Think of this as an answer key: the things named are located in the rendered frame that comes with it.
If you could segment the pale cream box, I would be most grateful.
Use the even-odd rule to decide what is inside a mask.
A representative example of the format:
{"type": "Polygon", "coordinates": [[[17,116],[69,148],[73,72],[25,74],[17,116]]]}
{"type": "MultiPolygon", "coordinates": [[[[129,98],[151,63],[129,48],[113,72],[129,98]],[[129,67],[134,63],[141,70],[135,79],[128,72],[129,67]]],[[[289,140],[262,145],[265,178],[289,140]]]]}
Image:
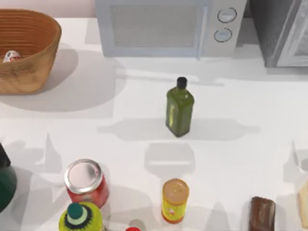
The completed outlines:
{"type": "Polygon", "coordinates": [[[302,227],[308,230],[308,180],[298,192],[302,227]]]}

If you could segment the red and white can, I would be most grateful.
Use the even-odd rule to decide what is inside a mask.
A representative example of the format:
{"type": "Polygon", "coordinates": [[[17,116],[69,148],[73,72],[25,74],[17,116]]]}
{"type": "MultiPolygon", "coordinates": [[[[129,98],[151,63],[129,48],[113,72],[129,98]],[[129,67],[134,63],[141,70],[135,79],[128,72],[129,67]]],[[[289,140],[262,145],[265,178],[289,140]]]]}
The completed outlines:
{"type": "Polygon", "coordinates": [[[14,50],[10,50],[10,51],[7,51],[5,53],[4,58],[3,58],[3,62],[7,63],[7,62],[16,61],[16,60],[19,60],[19,59],[21,59],[20,53],[17,52],[17,51],[14,51],[14,50]]]}

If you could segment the yellow-green bottle teal cap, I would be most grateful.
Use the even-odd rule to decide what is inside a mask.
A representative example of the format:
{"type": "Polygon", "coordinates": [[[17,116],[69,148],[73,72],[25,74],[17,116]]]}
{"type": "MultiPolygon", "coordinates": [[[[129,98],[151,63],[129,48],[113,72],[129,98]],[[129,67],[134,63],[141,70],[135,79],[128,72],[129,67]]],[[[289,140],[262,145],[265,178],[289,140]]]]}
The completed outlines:
{"type": "Polygon", "coordinates": [[[91,202],[71,203],[58,223],[59,231],[106,231],[100,209],[91,202]]]}

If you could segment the woven brown basket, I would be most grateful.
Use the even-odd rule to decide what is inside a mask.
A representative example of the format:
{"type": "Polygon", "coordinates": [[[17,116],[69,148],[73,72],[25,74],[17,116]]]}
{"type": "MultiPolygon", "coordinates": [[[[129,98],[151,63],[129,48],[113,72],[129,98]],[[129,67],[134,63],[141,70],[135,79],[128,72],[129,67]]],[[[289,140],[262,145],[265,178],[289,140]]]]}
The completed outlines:
{"type": "Polygon", "coordinates": [[[48,80],[62,29],[51,16],[25,9],[0,9],[0,95],[31,94],[48,80]],[[3,62],[7,51],[21,59],[3,62]]]}

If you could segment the dark green round bottle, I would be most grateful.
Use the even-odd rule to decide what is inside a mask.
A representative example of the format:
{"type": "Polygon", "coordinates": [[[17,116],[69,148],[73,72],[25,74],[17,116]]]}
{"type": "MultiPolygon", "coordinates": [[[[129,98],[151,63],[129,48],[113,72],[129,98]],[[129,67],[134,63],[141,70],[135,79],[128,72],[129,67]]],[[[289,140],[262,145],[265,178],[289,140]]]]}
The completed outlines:
{"type": "Polygon", "coordinates": [[[9,166],[0,169],[0,213],[11,202],[17,187],[17,176],[14,168],[9,166]]]}

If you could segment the green bottle black cap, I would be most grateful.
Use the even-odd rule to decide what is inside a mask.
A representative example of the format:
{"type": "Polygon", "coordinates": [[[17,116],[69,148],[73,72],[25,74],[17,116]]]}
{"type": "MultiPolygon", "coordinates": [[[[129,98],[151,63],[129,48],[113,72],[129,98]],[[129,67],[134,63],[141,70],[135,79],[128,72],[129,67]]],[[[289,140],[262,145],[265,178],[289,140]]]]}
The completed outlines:
{"type": "Polygon", "coordinates": [[[166,126],[176,137],[189,133],[194,97],[187,90],[186,77],[178,77],[176,86],[167,92],[166,126]]]}

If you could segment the pale microwave oven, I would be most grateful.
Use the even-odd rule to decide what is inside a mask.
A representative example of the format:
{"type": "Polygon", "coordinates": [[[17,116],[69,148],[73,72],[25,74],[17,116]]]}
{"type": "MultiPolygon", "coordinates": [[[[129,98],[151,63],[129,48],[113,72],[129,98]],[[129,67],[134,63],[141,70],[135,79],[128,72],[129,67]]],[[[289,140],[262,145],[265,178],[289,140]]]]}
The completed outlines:
{"type": "Polygon", "coordinates": [[[247,0],[95,0],[109,57],[232,56],[247,0]]]}

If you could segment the microwave oven door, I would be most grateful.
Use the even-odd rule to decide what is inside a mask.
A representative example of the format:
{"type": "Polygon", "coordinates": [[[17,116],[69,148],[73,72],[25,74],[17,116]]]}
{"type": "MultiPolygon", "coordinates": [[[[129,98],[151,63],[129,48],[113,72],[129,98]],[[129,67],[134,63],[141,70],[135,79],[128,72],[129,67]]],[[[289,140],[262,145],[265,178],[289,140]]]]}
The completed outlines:
{"type": "Polygon", "coordinates": [[[95,0],[106,57],[196,57],[206,0],[95,0]]]}

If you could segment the red can silver lid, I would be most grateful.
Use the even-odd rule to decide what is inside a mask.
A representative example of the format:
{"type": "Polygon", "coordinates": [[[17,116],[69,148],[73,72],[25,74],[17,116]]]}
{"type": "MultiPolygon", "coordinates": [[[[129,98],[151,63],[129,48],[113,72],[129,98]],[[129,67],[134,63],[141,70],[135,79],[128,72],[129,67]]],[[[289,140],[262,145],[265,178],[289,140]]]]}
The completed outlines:
{"type": "Polygon", "coordinates": [[[100,165],[92,159],[78,159],[65,171],[64,182],[72,202],[91,202],[102,208],[109,189],[100,165]]]}

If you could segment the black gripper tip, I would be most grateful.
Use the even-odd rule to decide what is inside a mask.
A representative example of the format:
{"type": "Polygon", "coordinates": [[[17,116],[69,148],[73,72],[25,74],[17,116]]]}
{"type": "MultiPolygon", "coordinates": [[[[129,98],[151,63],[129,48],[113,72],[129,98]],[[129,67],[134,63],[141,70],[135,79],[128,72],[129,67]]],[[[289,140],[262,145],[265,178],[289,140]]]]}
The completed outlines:
{"type": "Polygon", "coordinates": [[[7,168],[11,165],[11,161],[0,143],[0,169],[7,168]]]}

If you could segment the yellow tube can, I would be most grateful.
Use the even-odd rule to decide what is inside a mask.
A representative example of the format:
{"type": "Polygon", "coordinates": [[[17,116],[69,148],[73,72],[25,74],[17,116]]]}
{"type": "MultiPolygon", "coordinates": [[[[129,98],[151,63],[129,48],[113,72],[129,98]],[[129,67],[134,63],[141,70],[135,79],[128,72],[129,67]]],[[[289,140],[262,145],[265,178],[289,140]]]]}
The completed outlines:
{"type": "Polygon", "coordinates": [[[185,181],[177,178],[166,181],[162,187],[163,219],[171,224],[180,223],[185,216],[188,197],[189,186],[185,181]]]}

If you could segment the round microwave knob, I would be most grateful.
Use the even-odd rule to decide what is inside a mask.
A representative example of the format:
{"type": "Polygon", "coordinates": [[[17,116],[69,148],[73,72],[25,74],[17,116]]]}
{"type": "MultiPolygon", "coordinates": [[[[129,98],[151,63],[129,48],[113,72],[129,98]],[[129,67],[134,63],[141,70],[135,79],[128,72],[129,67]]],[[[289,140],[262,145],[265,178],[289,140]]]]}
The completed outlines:
{"type": "Polygon", "coordinates": [[[219,43],[224,43],[229,41],[232,38],[232,31],[228,28],[224,28],[222,30],[217,30],[214,33],[214,39],[215,41],[219,43]]]}
{"type": "Polygon", "coordinates": [[[222,23],[230,23],[237,16],[237,11],[234,8],[221,9],[218,12],[218,20],[222,23]]]}

